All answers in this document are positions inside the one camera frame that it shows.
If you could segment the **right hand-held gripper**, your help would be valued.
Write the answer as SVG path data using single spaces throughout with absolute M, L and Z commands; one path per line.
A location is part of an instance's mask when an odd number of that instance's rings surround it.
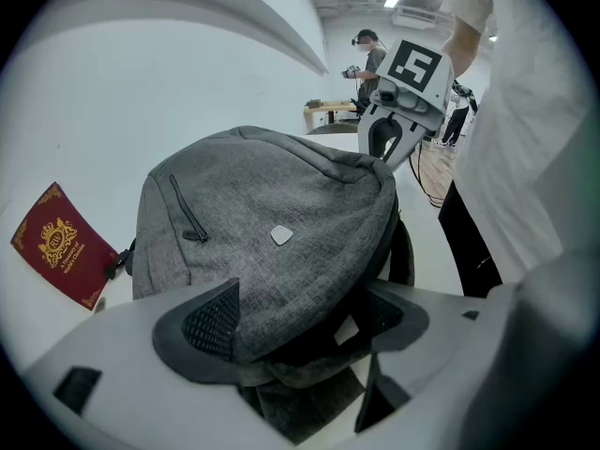
M 426 130 L 439 132 L 454 70 L 447 54 L 400 38 L 376 74 L 378 87 L 358 125 L 358 148 L 360 153 L 382 157 L 393 173 L 423 140 Z M 394 113 L 407 119 L 394 118 Z

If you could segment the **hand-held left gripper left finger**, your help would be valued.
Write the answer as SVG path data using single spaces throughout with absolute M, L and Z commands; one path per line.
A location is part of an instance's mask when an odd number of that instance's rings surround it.
M 23 374 L 38 405 L 84 449 L 286 449 L 240 395 L 235 278 L 99 312 Z

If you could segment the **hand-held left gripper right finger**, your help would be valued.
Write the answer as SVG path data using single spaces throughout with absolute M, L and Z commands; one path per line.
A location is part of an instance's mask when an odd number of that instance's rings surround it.
M 339 449 L 462 449 L 468 408 L 488 368 L 489 302 L 391 282 L 360 292 L 372 338 L 366 392 Z

